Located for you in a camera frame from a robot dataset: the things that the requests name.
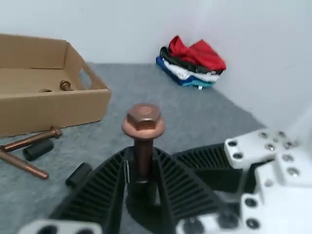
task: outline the stack of clothes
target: stack of clothes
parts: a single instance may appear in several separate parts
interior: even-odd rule
[[[226,69],[225,62],[205,41],[186,47],[179,36],[168,48],[161,48],[156,63],[179,85],[199,89],[211,87]]]

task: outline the red fabric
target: red fabric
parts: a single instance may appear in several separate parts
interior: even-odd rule
[[[206,67],[211,71],[225,70],[226,65],[222,58],[204,40],[186,47],[179,36],[175,36],[170,44],[170,55],[184,61]]]

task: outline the blue cloth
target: blue cloth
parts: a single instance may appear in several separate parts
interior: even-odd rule
[[[164,64],[162,58],[158,56],[156,58],[156,64],[167,74],[169,75],[175,82],[182,86],[202,86],[202,87],[211,87],[213,86],[213,82],[204,82],[194,76],[188,77],[186,80],[179,79],[175,74],[173,74]]]

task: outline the open cardboard box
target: open cardboard box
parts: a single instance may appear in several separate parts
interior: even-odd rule
[[[81,83],[82,72],[90,87]],[[62,80],[69,81],[73,91],[62,91]],[[67,41],[0,34],[1,137],[101,120],[110,96]]]

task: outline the copper fitting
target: copper fitting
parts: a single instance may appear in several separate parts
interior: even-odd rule
[[[146,180],[152,164],[153,140],[165,131],[165,121],[159,107],[147,103],[134,105],[127,112],[122,130],[135,140],[137,172],[141,179]]]
[[[4,151],[4,146],[0,146],[0,159],[3,161],[6,161],[7,163],[20,168],[36,177],[39,177],[40,179],[48,179],[49,174],[29,163],[27,163],[24,160],[21,160],[20,158]]]
[[[61,135],[62,135],[62,130],[59,127],[52,126],[50,130],[45,131],[43,133],[39,133],[37,135],[30,136],[23,140],[18,140],[10,144],[3,145],[3,150],[5,150],[6,152],[10,152],[10,151],[19,149],[21,147],[34,144],[35,142],[38,142],[43,139],[48,139],[52,137],[59,138]]]
[[[64,91],[72,91],[72,89],[70,88],[70,85],[71,83],[67,80],[62,80],[60,83],[59,83],[59,88],[61,90],[64,90]]]
[[[52,90],[49,90],[49,89],[40,89],[39,90],[39,93],[49,93],[49,92],[52,92]]]

